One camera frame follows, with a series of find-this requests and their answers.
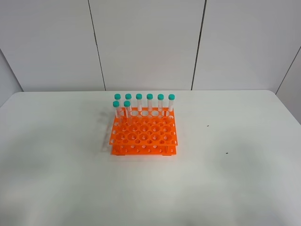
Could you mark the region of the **green-capped test tube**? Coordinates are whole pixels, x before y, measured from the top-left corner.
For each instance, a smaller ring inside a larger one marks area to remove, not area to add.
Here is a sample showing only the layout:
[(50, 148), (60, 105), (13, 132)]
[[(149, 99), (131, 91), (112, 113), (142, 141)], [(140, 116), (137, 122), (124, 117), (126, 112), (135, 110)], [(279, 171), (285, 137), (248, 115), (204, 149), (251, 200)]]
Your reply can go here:
[(132, 108), (131, 108), (131, 102), (129, 100), (126, 100), (124, 102), (124, 108), (126, 111), (126, 118), (128, 125), (132, 125)]

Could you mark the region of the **orange test tube rack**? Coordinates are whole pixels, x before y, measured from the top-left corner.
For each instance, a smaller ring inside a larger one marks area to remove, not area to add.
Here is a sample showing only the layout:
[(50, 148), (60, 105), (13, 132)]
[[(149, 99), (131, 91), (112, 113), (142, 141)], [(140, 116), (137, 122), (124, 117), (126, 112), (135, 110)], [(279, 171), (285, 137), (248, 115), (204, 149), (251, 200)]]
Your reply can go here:
[(178, 139), (174, 111), (167, 107), (151, 112), (147, 107), (132, 108), (131, 116), (121, 108), (115, 117), (109, 140), (112, 155), (176, 155)]

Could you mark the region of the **second row left tube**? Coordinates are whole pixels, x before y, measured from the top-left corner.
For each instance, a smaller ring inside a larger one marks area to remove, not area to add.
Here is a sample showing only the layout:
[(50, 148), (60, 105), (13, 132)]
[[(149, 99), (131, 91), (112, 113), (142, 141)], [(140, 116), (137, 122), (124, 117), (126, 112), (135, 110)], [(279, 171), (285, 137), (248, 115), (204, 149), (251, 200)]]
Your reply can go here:
[(117, 118), (117, 123), (118, 123), (118, 125), (120, 125), (121, 124), (121, 114), (120, 114), (121, 108), (120, 108), (119, 101), (117, 101), (117, 100), (113, 101), (113, 107), (115, 108), (115, 116)]

